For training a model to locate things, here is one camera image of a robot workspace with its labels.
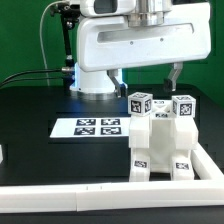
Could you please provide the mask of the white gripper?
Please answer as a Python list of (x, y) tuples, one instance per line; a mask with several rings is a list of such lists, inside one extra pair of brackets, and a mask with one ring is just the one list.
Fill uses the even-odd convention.
[(175, 5), (158, 26), (130, 27), (125, 16), (85, 18), (77, 33), (79, 67), (86, 72), (108, 70), (121, 98), (127, 96), (127, 84), (120, 68), (173, 63), (164, 91), (174, 92), (182, 62), (204, 59), (210, 53), (209, 19), (207, 2)]

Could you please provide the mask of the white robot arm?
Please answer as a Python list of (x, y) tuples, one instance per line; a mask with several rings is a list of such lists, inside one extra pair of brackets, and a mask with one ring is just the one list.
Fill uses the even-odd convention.
[(185, 61), (211, 51), (209, 2), (173, 0), (68, 0), (78, 9), (77, 64), (114, 79), (124, 68), (170, 64), (165, 90), (176, 90)]

